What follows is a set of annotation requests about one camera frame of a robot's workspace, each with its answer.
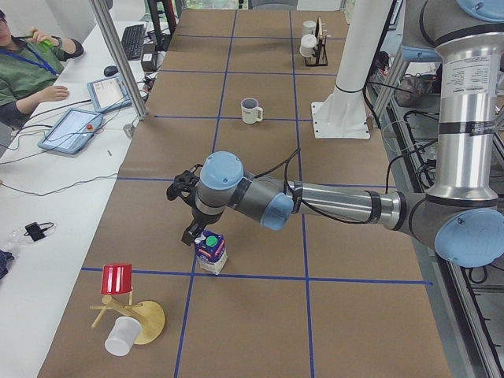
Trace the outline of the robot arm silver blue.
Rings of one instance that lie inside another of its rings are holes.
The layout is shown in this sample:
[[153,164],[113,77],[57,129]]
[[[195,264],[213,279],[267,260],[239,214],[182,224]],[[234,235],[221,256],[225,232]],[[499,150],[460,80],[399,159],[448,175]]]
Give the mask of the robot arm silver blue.
[[192,244],[232,208],[272,230],[282,228],[294,213],[382,224],[466,268],[501,257],[503,216],[489,177],[503,4],[409,1],[402,49],[439,57],[443,66],[435,182],[425,193],[379,194],[276,180],[252,175],[234,154],[217,151],[199,176],[186,171],[167,190],[169,199],[181,197],[191,207],[193,220],[183,242]]

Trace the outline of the person left hand on table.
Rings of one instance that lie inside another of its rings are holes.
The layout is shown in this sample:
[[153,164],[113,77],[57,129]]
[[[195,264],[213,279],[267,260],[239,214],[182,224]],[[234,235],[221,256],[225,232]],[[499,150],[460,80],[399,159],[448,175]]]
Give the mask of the person left hand on table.
[[40,102],[58,102],[69,96],[69,89],[65,86],[49,86],[39,92]]

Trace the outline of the person right hand raised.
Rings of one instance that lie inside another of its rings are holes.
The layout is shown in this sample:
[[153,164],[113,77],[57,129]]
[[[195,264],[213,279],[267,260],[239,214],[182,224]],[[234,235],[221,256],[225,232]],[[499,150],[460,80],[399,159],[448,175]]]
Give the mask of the person right hand raised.
[[44,31],[39,30],[38,28],[31,28],[30,29],[30,40],[33,43],[38,43],[38,44],[47,44],[49,43],[52,47],[59,46],[60,43],[58,42],[58,39],[53,37],[51,34],[48,34]]

